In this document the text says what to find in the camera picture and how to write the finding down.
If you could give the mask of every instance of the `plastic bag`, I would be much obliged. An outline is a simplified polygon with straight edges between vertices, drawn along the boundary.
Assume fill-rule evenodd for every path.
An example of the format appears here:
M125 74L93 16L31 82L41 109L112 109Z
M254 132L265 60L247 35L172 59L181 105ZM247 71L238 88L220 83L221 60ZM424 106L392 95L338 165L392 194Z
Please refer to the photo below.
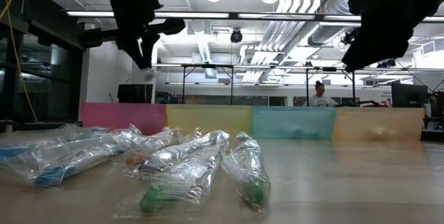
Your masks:
M134 126L61 146L37 147L3 160L19 179L39 187L60 184L65 178L110 160L146 140Z
M179 144L182 139L179 129L164 128L162 132L149 136L145 141L137 144L128 152L114 158L112 161L117 164L137 165L141 164L147 157L163 148Z
M264 168L261 148L256 140L241 132L239 145L223 157L223 170L237 182L236 191L253 207L261 211L270 195L271 184Z
M139 202L142 213L153 214L180 201L202 205L210 194L228 139L191 154L152 177Z
M195 128L194 131L179 140L181 144L185 144L187 142L191 142L195 139L201 138L203 136L201 128Z
M104 127L81 128L76 124L64 124L58 128L63 131L66 141L93 139L106 135L110 130Z
M15 157L20 153L36 148L58 147L71 141L102 137L108 132L107 128L81 128L75 124L65 124L57 130L54 131L57 134L52 137L22 141L20 143L17 143L17 141L6 142L4 147L0 148L0 162L6 158Z
M138 173L143 177L152 176L155 173L162 172L166 167L179 162L198 150L224 143L229 137L230 135L228 133L222 130L216 130L194 141L164 148L148 157L140 166Z

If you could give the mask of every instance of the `wooden table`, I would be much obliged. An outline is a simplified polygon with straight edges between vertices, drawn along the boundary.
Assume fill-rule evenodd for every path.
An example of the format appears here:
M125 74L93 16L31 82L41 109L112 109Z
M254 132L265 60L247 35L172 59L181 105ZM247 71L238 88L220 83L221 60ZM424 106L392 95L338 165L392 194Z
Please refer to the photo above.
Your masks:
M440 144L259 143L272 184L269 208L263 214L249 209L220 170L210 199L192 217L165 212L162 218L115 218L137 215L137 196L146 185L107 163L65 180L60 189L0 184L0 217L8 224L444 223L444 146Z

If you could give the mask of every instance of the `plastic bin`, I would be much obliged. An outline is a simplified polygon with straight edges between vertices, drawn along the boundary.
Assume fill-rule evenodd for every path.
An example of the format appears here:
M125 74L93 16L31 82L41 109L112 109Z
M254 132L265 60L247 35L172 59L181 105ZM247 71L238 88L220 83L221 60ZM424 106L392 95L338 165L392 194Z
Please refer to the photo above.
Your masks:
M167 106L144 103L82 103L83 127L116 130L130 123L144 135L153 135L167 125Z
M251 135L257 139L331 140L336 109L253 107Z
M232 136L250 132L251 106L237 105L167 105L168 127L191 133L202 128L204 133L223 130Z
M333 139L420 140L423 109L353 108L338 109Z

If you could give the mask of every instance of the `black hair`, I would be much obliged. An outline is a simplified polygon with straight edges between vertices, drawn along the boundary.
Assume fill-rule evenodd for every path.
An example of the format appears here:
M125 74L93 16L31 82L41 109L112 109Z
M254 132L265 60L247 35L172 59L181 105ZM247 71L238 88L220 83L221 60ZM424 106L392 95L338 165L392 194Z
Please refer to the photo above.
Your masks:
M323 83L316 81L316 85L314 86L316 89L318 89L319 87L324 86Z

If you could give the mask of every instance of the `blue object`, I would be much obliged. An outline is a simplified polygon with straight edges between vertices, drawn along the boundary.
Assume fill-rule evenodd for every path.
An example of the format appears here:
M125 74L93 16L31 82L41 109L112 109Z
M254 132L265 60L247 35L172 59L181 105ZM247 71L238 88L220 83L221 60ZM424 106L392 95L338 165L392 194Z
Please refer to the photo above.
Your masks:
M255 106L250 134L256 139L331 140L336 109Z
M55 167L52 169L49 169L42 174L40 174L35 180L34 184L35 186L39 187L49 187L56 184L59 184L62 182L64 178L67 178L74 174L75 172L74 167Z
M0 149L0 161L1 159L16 157L25 151L26 148L2 148Z

